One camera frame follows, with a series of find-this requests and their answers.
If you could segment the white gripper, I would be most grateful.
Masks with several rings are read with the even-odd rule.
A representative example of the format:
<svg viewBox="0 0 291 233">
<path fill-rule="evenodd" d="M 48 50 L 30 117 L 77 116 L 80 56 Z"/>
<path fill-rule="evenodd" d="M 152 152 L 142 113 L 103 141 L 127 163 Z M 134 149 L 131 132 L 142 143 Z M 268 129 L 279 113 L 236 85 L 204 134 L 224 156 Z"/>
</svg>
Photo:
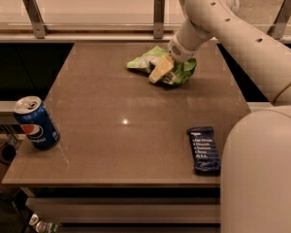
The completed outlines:
<svg viewBox="0 0 291 233">
<path fill-rule="evenodd" d="M 183 63 L 191 58 L 196 52 L 197 43 L 198 41 L 192 37 L 180 37 L 179 34 L 175 34 L 168 44 L 169 55 L 164 55 L 158 60 L 149 75 L 149 80 L 157 83 L 174 68 L 174 60 Z"/>
</svg>

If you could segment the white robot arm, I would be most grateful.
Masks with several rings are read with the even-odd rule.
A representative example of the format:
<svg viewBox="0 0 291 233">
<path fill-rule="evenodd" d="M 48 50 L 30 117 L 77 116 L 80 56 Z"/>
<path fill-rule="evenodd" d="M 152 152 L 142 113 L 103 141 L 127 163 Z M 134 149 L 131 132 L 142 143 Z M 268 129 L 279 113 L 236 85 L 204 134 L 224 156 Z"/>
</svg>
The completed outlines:
<svg viewBox="0 0 291 233">
<path fill-rule="evenodd" d="M 221 160 L 221 233 L 291 233 L 291 49 L 240 19 L 239 0 L 185 0 L 186 19 L 157 81 L 210 38 L 244 72 L 251 112 L 231 130 Z"/>
</svg>

